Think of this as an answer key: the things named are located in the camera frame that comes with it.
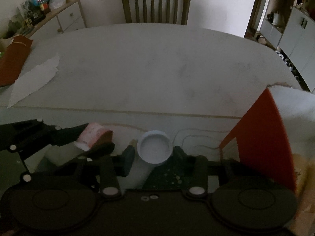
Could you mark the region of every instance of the kitchen cabinet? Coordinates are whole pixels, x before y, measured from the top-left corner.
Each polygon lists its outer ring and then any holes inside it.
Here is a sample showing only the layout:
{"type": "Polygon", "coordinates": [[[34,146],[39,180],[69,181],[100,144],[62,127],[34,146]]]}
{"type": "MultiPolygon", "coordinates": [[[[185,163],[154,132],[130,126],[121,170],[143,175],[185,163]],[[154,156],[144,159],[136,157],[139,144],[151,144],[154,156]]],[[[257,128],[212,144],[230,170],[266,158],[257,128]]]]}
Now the kitchen cabinet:
{"type": "Polygon", "coordinates": [[[301,76],[303,77],[310,91],[313,91],[315,89],[315,52],[308,60],[304,69],[301,71],[301,76]]]}
{"type": "Polygon", "coordinates": [[[306,63],[315,52],[315,22],[310,18],[304,19],[303,27],[301,28],[303,29],[302,34],[289,56],[299,72],[304,69],[306,63]]]}
{"type": "Polygon", "coordinates": [[[268,20],[263,20],[260,32],[271,43],[273,47],[278,47],[282,33],[268,20]]]}
{"type": "Polygon", "coordinates": [[[302,22],[305,21],[306,16],[297,8],[293,7],[292,12],[282,35],[279,47],[289,57],[300,39],[303,32],[302,22]]]}

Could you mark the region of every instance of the cabinet handle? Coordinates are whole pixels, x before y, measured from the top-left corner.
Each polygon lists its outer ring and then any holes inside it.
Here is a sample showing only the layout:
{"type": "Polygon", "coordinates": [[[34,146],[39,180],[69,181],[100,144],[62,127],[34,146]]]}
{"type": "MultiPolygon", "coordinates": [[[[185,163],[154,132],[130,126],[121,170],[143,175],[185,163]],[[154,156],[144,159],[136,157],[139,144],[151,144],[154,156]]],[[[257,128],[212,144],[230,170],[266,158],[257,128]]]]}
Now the cabinet handle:
{"type": "Polygon", "coordinates": [[[308,24],[308,20],[305,22],[305,25],[304,25],[304,27],[303,27],[304,29],[306,28],[306,25],[307,25],[307,24],[308,24]]]}

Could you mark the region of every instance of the bottle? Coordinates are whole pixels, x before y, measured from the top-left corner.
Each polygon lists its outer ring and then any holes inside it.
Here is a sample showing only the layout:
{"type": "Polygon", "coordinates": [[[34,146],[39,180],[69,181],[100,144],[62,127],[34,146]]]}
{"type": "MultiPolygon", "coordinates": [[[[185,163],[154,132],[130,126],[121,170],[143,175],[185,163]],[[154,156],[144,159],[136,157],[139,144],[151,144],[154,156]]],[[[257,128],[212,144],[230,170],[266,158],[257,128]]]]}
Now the bottle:
{"type": "Polygon", "coordinates": [[[47,0],[38,0],[37,2],[44,15],[50,12],[47,0]]]}
{"type": "Polygon", "coordinates": [[[34,6],[30,1],[29,1],[28,8],[30,9],[29,18],[31,18],[33,26],[37,25],[46,17],[45,15],[42,14],[40,7],[34,6]]]}

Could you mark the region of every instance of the white cabinet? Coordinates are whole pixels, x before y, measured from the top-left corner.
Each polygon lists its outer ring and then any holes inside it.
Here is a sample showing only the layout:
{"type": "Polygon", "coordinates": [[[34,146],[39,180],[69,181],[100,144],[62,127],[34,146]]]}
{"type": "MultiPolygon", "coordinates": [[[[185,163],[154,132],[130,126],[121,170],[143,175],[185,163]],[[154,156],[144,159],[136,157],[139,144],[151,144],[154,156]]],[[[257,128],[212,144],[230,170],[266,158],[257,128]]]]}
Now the white cabinet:
{"type": "Polygon", "coordinates": [[[260,32],[261,34],[268,40],[268,37],[270,36],[272,31],[272,26],[267,20],[263,20],[261,27],[260,27],[260,32]]]}
{"type": "Polygon", "coordinates": [[[30,39],[33,39],[34,43],[36,43],[41,40],[53,38],[58,34],[62,34],[62,31],[57,18],[53,17],[45,25],[38,29],[30,39]]]}
{"type": "Polygon", "coordinates": [[[291,62],[301,72],[312,54],[315,52],[315,22],[307,18],[303,22],[303,31],[291,55],[291,62]]]}
{"type": "Polygon", "coordinates": [[[263,20],[260,32],[275,48],[278,47],[282,34],[266,19],[263,20]]]}
{"type": "Polygon", "coordinates": [[[303,32],[302,22],[305,18],[306,16],[301,11],[295,7],[292,8],[291,16],[279,43],[279,47],[287,56],[291,55],[300,39],[303,32]]]}
{"type": "Polygon", "coordinates": [[[82,17],[79,17],[74,23],[72,23],[66,30],[64,30],[64,33],[79,30],[85,28],[84,22],[82,17]]]}
{"type": "Polygon", "coordinates": [[[301,71],[301,76],[310,91],[313,91],[315,89],[315,52],[301,71]]]}
{"type": "Polygon", "coordinates": [[[85,28],[80,0],[67,1],[65,5],[46,14],[46,18],[39,22],[26,37],[33,39],[33,43],[36,44],[41,40],[53,38],[63,32],[85,28]]]}
{"type": "Polygon", "coordinates": [[[76,2],[60,12],[58,19],[62,30],[66,30],[72,23],[74,23],[79,17],[81,17],[79,4],[76,2]]]}

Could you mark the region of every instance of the screw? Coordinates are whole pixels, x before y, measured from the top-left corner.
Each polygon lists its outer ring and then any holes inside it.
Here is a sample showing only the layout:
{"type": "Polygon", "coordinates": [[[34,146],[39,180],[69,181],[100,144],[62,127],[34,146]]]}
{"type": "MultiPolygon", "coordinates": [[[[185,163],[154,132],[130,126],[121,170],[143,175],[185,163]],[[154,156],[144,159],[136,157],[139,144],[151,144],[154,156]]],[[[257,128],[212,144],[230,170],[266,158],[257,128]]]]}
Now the screw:
{"type": "Polygon", "coordinates": [[[10,145],[10,150],[12,151],[16,150],[16,145],[10,145]]]}
{"type": "Polygon", "coordinates": [[[30,182],[30,181],[32,180],[32,177],[31,177],[31,175],[29,175],[29,174],[25,174],[25,175],[23,176],[23,180],[24,180],[25,182],[30,182]]]}
{"type": "Polygon", "coordinates": [[[142,200],[142,201],[149,201],[150,198],[149,198],[148,196],[142,196],[142,197],[141,197],[141,200],[142,200]]]}
{"type": "Polygon", "coordinates": [[[119,192],[119,190],[116,187],[106,187],[103,189],[103,193],[105,195],[116,195],[119,192]]]}

